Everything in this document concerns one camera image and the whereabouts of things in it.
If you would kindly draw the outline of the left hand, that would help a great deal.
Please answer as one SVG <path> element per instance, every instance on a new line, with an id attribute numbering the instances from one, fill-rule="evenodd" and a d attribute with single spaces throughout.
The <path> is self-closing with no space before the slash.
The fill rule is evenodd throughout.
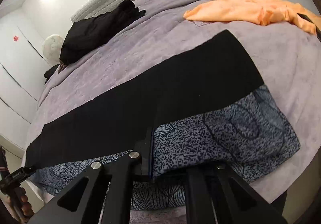
<path id="1" fill-rule="evenodd" d="M 34 215 L 31 204 L 28 202 L 28 197 L 26 195 L 26 191 L 22 187 L 18 187 L 18 190 L 21 194 L 21 202 L 22 202 L 22 211 L 25 216 L 32 217 Z"/>

